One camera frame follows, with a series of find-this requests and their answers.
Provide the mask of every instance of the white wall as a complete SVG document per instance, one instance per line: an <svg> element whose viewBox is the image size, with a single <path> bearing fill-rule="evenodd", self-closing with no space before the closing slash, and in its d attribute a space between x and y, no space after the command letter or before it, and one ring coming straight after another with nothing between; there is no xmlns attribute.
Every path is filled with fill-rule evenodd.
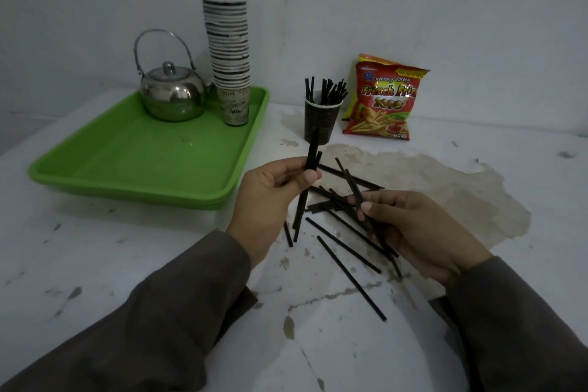
<svg viewBox="0 0 588 392"><path fill-rule="evenodd" d="M253 81L302 104L304 78L347 77L358 53L432 69L415 114L588 131L588 0L248 0ZM134 87L136 35L177 32L209 74L200 0L0 0L0 113L65 115ZM166 38L144 66L185 62Z"/></svg>

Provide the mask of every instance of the left hand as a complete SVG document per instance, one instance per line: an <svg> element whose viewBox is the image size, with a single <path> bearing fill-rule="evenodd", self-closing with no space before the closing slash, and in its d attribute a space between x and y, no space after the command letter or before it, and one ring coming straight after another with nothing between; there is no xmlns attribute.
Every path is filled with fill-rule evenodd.
<svg viewBox="0 0 588 392"><path fill-rule="evenodd" d="M321 178L319 171L304 170L305 165L306 157L286 158L247 171L243 176L226 232L245 249L252 269L277 239L288 205Z"/></svg>

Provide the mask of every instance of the fingernail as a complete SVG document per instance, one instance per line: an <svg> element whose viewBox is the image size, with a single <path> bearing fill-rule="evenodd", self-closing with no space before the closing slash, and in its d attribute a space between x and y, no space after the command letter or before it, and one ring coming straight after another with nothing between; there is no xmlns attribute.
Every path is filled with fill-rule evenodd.
<svg viewBox="0 0 588 392"><path fill-rule="evenodd" d="M316 179L318 178L318 175L313 170L308 170L304 173L304 178L306 179L307 182L309 182L310 184L313 184L316 181Z"/></svg>
<svg viewBox="0 0 588 392"><path fill-rule="evenodd" d="M371 210L371 202L363 202L362 211L367 214L369 213L369 210Z"/></svg>

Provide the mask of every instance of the brown sleeve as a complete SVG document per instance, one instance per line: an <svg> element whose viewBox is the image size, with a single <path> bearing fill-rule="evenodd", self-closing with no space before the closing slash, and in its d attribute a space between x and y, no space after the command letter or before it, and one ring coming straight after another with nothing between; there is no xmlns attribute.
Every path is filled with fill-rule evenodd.
<svg viewBox="0 0 588 392"><path fill-rule="evenodd" d="M0 391L198 390L217 338L256 302L250 270L243 248L213 231Z"/></svg>
<svg viewBox="0 0 588 392"><path fill-rule="evenodd" d="M433 307L461 336L472 390L588 390L588 349L500 258L462 274Z"/></svg>

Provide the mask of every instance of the stack of paper cups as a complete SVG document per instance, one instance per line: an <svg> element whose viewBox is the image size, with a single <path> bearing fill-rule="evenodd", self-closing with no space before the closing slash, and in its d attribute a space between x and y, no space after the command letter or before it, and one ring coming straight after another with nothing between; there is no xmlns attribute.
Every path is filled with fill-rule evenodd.
<svg viewBox="0 0 588 392"><path fill-rule="evenodd" d="M249 121L249 29L245 0L202 0L212 71L224 121Z"/></svg>

